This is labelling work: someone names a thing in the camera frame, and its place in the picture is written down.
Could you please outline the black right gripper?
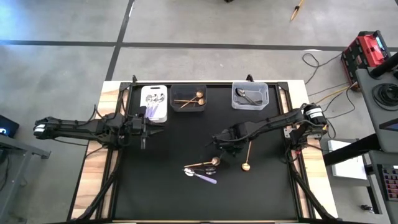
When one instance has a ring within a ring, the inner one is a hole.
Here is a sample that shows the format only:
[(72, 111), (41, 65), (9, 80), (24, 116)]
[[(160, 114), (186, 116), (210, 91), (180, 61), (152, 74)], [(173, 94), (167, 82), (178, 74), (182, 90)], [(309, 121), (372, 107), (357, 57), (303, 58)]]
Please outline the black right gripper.
[(223, 154), (235, 156), (238, 153), (238, 148), (249, 142), (248, 135), (250, 133), (251, 125), (249, 123), (235, 124), (222, 130), (222, 132), (217, 134), (217, 137), (213, 136), (205, 147), (212, 145), (216, 148), (221, 148)]

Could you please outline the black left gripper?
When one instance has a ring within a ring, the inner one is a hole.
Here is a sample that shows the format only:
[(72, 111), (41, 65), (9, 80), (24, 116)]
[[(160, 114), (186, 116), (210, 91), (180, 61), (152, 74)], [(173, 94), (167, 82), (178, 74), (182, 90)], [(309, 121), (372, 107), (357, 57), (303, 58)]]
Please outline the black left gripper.
[[(124, 124), (125, 138), (130, 140), (133, 136), (141, 136), (141, 149), (146, 148), (147, 139), (151, 135), (155, 135), (164, 130), (162, 123), (155, 123), (151, 121), (147, 115), (149, 109), (147, 106), (141, 106), (139, 108), (139, 116), (133, 116), (128, 118)], [(142, 130), (145, 131), (141, 134), (141, 119), (142, 119)]]

